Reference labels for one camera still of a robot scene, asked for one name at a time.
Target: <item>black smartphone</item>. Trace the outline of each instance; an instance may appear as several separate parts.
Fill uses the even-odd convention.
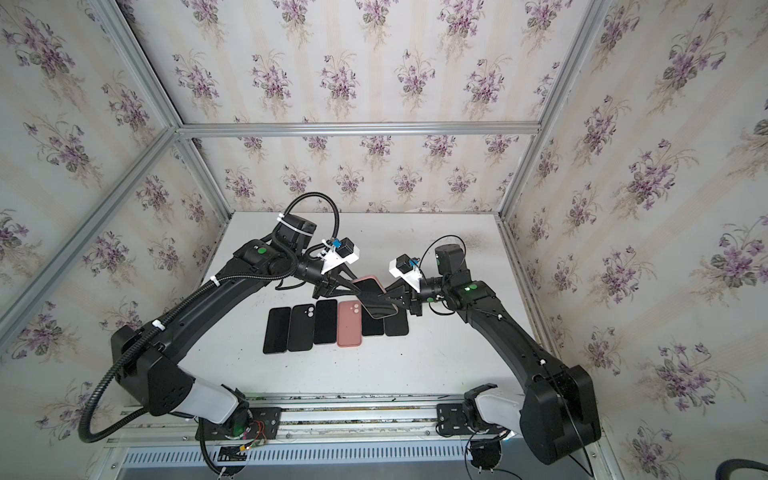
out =
[[[408,335],[408,312],[400,309],[395,315],[384,319],[384,333],[387,336]]]
[[[336,343],[339,302],[319,300],[315,305],[315,345]]]
[[[365,308],[362,309],[362,336],[384,335],[384,319],[375,319]]]
[[[364,310],[375,319],[386,318],[390,315],[395,315],[398,311],[397,306],[393,305],[386,300],[381,300],[379,295],[384,293],[384,287],[379,283],[373,275],[364,276],[354,280],[353,283],[360,289],[360,293],[357,294],[357,299],[360,300]]]
[[[262,352],[282,353],[288,348],[288,328],[290,325],[290,307],[273,308],[266,319],[264,347]]]
[[[288,350],[303,352],[312,349],[315,338],[315,306],[312,303],[296,305],[290,311]]]

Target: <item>gray floor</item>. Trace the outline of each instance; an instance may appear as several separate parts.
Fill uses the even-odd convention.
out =
[[[584,461],[583,455],[574,455]],[[502,461],[499,468],[520,475],[523,480],[555,480],[561,478],[583,480],[587,475],[570,458],[552,465],[542,465],[528,449],[523,439],[510,439],[503,444]],[[507,480],[514,476],[504,472],[491,475],[488,472],[478,474],[470,466],[472,478]],[[216,478],[208,468],[135,468],[124,470],[120,480],[212,480]],[[416,480],[431,478],[439,480],[468,480],[464,462],[410,462],[410,463],[368,463],[362,465],[296,465],[246,467],[235,476],[236,480]]]

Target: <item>floral wallpaper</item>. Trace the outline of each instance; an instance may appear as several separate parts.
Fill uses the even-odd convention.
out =
[[[161,131],[84,0],[0,1],[0,315]]]
[[[506,219],[625,478],[768,462],[767,22],[757,0],[615,2]]]
[[[305,191],[345,212],[498,210],[529,142],[519,135],[204,138],[235,210],[280,211]],[[296,211],[325,204],[305,202]]]
[[[9,458],[31,461],[34,452],[47,459],[33,468],[5,462],[1,477],[87,478],[103,445],[80,442],[77,425],[94,384],[111,364],[111,334],[125,325],[140,327],[200,283],[222,225],[174,154],[169,151],[135,188],[0,353],[0,418],[15,432],[0,446]],[[120,389],[108,389],[94,428],[117,420],[130,401]]]
[[[535,120],[588,2],[118,4],[184,121],[231,123]]]

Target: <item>robotic arm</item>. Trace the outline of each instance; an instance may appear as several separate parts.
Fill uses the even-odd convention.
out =
[[[328,200],[336,225],[331,243],[307,248],[315,224],[290,210],[303,198]],[[330,199],[304,194],[280,215],[273,232],[251,240],[233,254],[222,270],[173,309],[133,331],[123,326],[111,337],[114,365],[94,388],[84,407],[78,434],[83,442],[96,442],[144,413],[197,416],[219,426],[233,439],[253,421],[248,402],[232,390],[183,371],[178,363],[193,344],[234,306],[274,280],[294,276],[313,284],[313,298],[356,295],[374,316],[407,309],[422,314],[422,304],[445,301],[466,323],[496,349],[522,385],[522,407],[505,398],[493,385],[465,394],[465,415],[476,432],[500,424],[520,432],[536,457],[545,464],[575,452],[600,438],[594,389],[580,366],[568,368],[545,352],[506,312],[495,292],[482,281],[472,281],[458,245],[435,248],[440,276],[425,279],[414,259],[403,255],[395,262],[401,275],[380,295],[362,292],[348,264],[359,249],[347,238],[337,240],[338,210]],[[320,250],[319,256],[312,253]],[[143,407],[101,432],[91,432],[91,417],[112,379]]]

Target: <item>white table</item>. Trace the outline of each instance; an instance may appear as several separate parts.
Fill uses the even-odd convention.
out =
[[[312,244],[328,238],[332,214],[298,214],[317,223]],[[276,214],[235,213],[207,276],[218,272],[232,252],[267,235]],[[376,275],[387,286],[394,278],[389,261],[400,254],[422,255],[436,238],[455,233],[466,242],[468,268],[484,280],[507,311],[531,333],[515,277],[496,226],[488,214],[341,214],[339,238],[361,250],[351,268],[357,276]],[[444,239],[442,243],[459,243]],[[426,276],[437,275],[434,256],[424,262]],[[286,280],[286,285],[298,282]],[[275,291],[271,283],[233,308],[195,344],[180,366],[249,394],[456,394],[487,382],[521,392],[511,370],[479,332],[458,315],[410,316],[407,336],[363,337],[357,348],[315,345],[306,352],[264,355],[262,345],[270,309],[314,303],[311,285]],[[353,297],[340,297],[339,301]]]

